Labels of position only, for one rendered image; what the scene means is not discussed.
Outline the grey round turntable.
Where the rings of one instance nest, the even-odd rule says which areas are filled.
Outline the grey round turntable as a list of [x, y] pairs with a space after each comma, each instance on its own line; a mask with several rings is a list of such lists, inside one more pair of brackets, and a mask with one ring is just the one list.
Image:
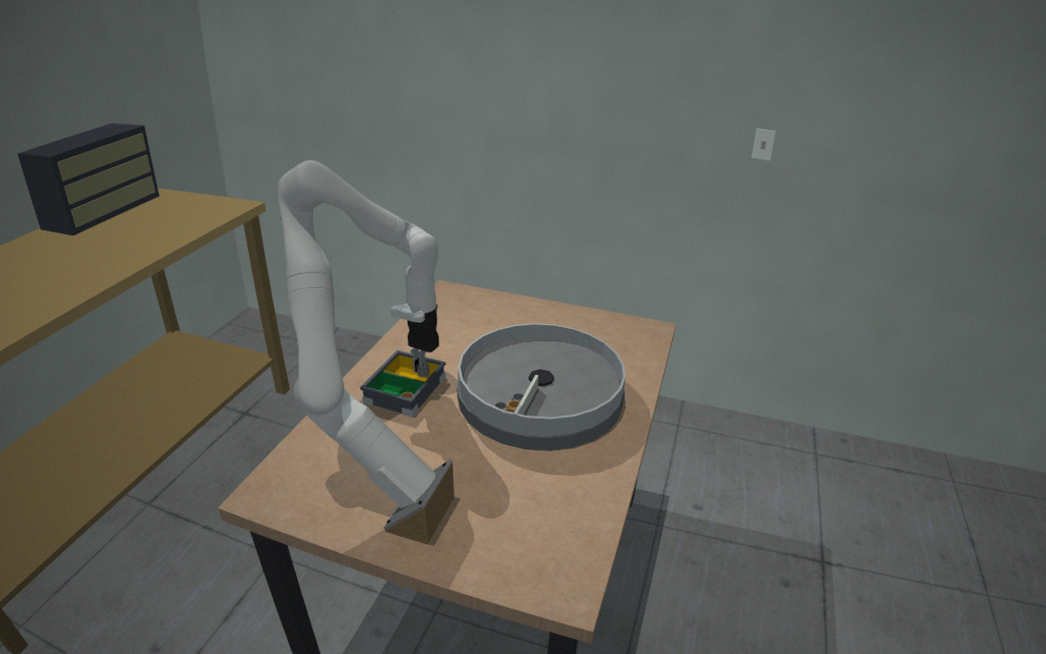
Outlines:
[[[595, 441], [613, 428], [626, 398], [618, 353], [589, 332], [560, 324], [486, 332], [462, 352], [458, 375], [459, 409], [469, 425], [521, 450], [570, 450]], [[518, 392], [524, 396], [515, 412], [494, 406]]]

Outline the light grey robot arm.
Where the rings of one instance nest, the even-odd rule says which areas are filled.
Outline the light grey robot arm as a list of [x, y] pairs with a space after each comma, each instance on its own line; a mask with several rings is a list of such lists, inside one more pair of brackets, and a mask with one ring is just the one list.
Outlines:
[[299, 375], [293, 391], [296, 405], [349, 452], [399, 508], [407, 508], [418, 501], [436, 473], [369, 407], [344, 389], [335, 343], [331, 264], [315, 239], [314, 207], [333, 204], [348, 215], [364, 234], [409, 255], [411, 266], [404, 279], [412, 295], [429, 294], [435, 289], [433, 272], [439, 245], [424, 229], [383, 210], [316, 161], [298, 164], [280, 178], [278, 202], [288, 307], [299, 351]]

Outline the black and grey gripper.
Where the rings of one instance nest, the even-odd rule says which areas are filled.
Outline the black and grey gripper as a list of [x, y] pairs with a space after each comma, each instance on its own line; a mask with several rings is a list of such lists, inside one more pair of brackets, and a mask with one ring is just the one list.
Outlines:
[[410, 353], [412, 353], [413, 373], [418, 373], [418, 364], [419, 368], [425, 368], [425, 352], [433, 352], [439, 347], [438, 308], [433, 289], [433, 292], [425, 295], [412, 295], [406, 290], [406, 303], [395, 305], [390, 309], [391, 315], [407, 320], [410, 326], [408, 344], [412, 347]]

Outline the dark grey divided bin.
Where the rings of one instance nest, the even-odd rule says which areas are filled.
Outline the dark grey divided bin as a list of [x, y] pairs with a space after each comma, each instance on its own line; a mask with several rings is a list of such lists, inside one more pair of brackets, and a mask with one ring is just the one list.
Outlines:
[[[439, 383], [447, 378], [447, 373], [444, 373], [447, 362], [427, 359], [427, 357], [425, 357], [425, 362], [430, 364], [430, 376], [422, 378], [418, 373], [412, 371], [412, 353], [395, 351], [360, 386], [360, 389], [364, 391], [362, 404], [383, 407], [383, 409], [412, 418], [418, 413], [425, 399], [428, 399], [433, 390], [439, 387]], [[389, 370], [389, 373], [385, 373], [385, 370]], [[404, 391], [410, 391], [414, 396], [404, 398], [401, 396]]]

